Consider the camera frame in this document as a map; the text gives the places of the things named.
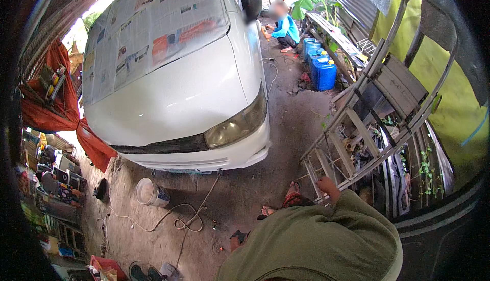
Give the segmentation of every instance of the wet ground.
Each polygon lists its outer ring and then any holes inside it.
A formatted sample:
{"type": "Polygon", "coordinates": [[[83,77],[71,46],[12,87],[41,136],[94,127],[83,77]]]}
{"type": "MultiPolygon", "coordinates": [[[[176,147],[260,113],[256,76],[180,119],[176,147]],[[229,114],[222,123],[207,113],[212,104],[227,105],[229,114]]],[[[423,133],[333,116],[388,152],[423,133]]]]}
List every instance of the wet ground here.
{"type": "MultiPolygon", "coordinates": [[[[330,99],[340,91],[313,92],[298,88],[298,80],[307,70],[301,56],[295,59],[294,53],[289,52],[290,56],[281,57],[275,39],[271,39],[268,45],[264,37],[260,37],[262,56],[275,58],[274,64],[278,68],[269,94],[272,146],[268,157],[248,168],[223,172],[204,205],[205,209],[199,214],[203,221],[200,232],[174,227],[175,219],[193,217],[194,212],[187,206],[176,208],[152,232],[146,232],[129,219],[112,213],[106,223],[109,241],[106,257],[117,260],[126,273],[135,260],[149,262],[157,268],[168,262],[181,272],[184,280],[213,280],[218,267],[230,255],[230,235],[237,229],[245,233],[253,229],[262,205],[280,207],[290,181],[306,174],[298,163],[300,155],[320,134],[324,121],[321,115],[331,112],[330,99]],[[213,220],[218,222],[216,230],[213,229],[213,220]]],[[[276,69],[269,64],[264,64],[264,69],[269,88],[276,69]]],[[[83,153],[78,157],[82,174],[89,184],[82,215],[89,255],[99,256],[101,253],[102,221],[97,218],[104,219],[110,212],[109,206],[119,215],[133,217],[146,229],[153,228],[168,212],[167,209],[140,205],[135,198],[136,184],[141,178],[151,177],[150,169],[118,157],[111,160],[106,173],[102,174],[89,165],[83,153]],[[110,201],[107,204],[91,195],[102,178],[107,178],[110,184],[110,201]]],[[[188,203],[197,209],[215,178],[216,174],[157,171],[154,180],[171,193],[171,203],[167,208],[188,203]]],[[[314,197],[309,179],[303,178],[301,183],[301,192],[314,197]]],[[[199,220],[195,220],[190,227],[199,229],[200,226],[199,220]]]]}

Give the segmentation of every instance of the orange tarp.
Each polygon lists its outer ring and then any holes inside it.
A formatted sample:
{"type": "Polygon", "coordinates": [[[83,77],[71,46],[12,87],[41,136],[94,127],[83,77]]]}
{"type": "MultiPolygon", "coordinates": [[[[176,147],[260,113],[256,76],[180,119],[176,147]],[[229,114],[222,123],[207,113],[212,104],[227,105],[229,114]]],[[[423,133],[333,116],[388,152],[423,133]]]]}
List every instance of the orange tarp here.
{"type": "MultiPolygon", "coordinates": [[[[95,136],[85,118],[80,119],[77,95],[68,76],[70,59],[68,51],[60,39],[56,39],[48,47],[45,63],[54,71],[60,67],[60,64],[66,67],[65,75],[67,77],[63,83],[63,89],[58,92],[53,105],[53,108],[64,118],[40,106],[34,95],[22,86],[21,90],[24,98],[21,101],[21,106],[24,125],[45,131],[77,131],[78,142],[85,150],[85,153],[92,160],[95,167],[105,172],[110,158],[116,157],[117,153],[99,137],[95,136]]],[[[42,88],[39,80],[29,81],[28,83],[41,97],[46,95],[46,91],[42,88]]]]}

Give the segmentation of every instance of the front bumper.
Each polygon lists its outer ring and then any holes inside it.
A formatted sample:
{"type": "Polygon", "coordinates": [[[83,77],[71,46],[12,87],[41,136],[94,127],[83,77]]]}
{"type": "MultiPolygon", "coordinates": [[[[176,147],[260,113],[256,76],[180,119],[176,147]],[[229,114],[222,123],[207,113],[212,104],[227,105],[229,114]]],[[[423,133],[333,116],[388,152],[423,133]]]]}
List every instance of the front bumper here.
{"type": "Polygon", "coordinates": [[[218,149],[162,155],[121,156],[144,167],[157,170],[197,170],[199,172],[218,169],[245,168],[267,157],[270,139],[269,115],[252,135],[241,141],[218,149]]]}

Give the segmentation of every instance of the blue plastic container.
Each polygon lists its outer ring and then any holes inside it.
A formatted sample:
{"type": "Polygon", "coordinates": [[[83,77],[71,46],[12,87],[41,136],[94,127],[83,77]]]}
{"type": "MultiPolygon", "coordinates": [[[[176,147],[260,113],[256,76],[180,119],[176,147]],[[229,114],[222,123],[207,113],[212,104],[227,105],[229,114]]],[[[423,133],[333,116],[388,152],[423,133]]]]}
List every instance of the blue plastic container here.
{"type": "Polygon", "coordinates": [[[315,58],[323,58],[323,57],[328,57],[328,54],[324,52],[325,54],[322,54],[322,51],[325,51],[323,48],[312,48],[308,51],[307,56],[306,56],[306,62],[308,63],[308,66],[310,67],[310,71],[313,68],[313,60],[315,58]]]}
{"type": "Polygon", "coordinates": [[[303,59],[308,62],[308,51],[311,49],[321,48],[322,44],[316,38],[305,38],[303,40],[303,59]]]}
{"type": "Polygon", "coordinates": [[[334,87],[337,67],[328,63],[329,58],[313,59],[311,67],[311,83],[319,91],[327,91],[334,87]]]}

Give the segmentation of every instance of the van hood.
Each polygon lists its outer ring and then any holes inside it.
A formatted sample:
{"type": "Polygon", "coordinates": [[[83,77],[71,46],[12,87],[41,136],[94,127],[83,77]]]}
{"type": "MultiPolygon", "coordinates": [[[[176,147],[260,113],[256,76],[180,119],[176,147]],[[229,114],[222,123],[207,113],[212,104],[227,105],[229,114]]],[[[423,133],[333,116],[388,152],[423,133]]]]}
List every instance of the van hood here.
{"type": "Polygon", "coordinates": [[[145,146],[203,133],[247,105],[225,35],[87,106],[85,116],[108,144],[145,146]]]}

